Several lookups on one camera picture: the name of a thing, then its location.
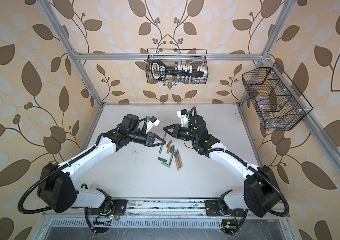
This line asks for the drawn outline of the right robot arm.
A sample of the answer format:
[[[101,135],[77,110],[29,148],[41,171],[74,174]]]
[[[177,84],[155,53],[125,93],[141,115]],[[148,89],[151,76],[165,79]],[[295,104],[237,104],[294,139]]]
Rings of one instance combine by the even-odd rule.
[[[266,213],[286,217],[290,207],[282,194],[273,171],[267,167],[251,164],[229,151],[219,139],[209,134],[203,117],[196,107],[190,111],[177,112],[181,122],[169,125],[163,130],[175,139],[191,142],[193,150],[206,156],[229,170],[242,181],[242,191],[228,190],[219,197],[219,211],[228,216],[236,209],[251,211],[257,217]]]

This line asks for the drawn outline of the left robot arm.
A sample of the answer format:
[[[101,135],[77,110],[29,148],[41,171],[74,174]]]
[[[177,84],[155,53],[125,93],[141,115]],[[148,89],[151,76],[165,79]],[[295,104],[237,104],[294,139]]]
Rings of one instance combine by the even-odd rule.
[[[76,188],[75,183],[98,162],[129,143],[142,144],[150,148],[164,145],[165,140],[150,131],[159,123],[156,117],[140,119],[136,115],[125,115],[116,128],[101,133],[91,147],[58,165],[46,165],[42,169],[40,180],[21,196],[18,211],[26,215],[49,210],[62,213],[70,208],[98,209],[109,205],[111,196],[104,190]],[[25,209],[24,202],[33,190],[37,191],[38,197],[47,204],[47,207]]]

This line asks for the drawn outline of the light green cap lower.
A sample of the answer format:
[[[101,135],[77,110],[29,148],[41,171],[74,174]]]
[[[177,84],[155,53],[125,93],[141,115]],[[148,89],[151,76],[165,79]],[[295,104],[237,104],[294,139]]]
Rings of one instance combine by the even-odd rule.
[[[166,166],[167,168],[170,168],[170,167],[171,167],[171,165],[169,165],[169,164],[167,164],[167,163],[164,163],[164,162],[162,162],[161,164],[164,165],[164,166]]]

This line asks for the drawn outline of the black socket tool set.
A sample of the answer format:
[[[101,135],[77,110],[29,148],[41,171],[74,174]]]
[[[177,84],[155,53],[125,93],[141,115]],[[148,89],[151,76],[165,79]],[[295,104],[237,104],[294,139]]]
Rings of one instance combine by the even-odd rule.
[[[165,64],[161,60],[154,60],[149,64],[148,72],[155,80],[194,80],[206,79],[209,75],[205,66],[193,66],[179,62]]]

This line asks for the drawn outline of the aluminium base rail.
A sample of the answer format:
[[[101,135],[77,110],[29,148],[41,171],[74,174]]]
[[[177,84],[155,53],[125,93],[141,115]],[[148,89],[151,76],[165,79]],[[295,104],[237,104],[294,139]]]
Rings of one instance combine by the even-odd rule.
[[[159,216],[168,218],[170,216],[207,216],[205,201],[219,200],[209,199],[165,199],[165,198],[127,198],[127,209],[124,215],[120,216]]]

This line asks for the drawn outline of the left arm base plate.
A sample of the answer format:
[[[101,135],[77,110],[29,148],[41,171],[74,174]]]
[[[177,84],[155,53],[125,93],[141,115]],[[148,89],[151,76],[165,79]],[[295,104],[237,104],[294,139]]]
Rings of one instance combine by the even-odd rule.
[[[99,208],[89,208],[88,214],[90,216],[119,216],[124,215],[127,209],[127,200],[126,199],[112,199],[103,203]]]

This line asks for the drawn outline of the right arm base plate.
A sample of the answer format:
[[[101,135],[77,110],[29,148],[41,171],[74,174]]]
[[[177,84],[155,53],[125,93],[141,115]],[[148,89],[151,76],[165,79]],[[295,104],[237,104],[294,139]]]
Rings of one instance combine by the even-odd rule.
[[[208,217],[243,217],[245,211],[243,209],[230,209],[223,200],[207,200],[205,201],[206,215]]]

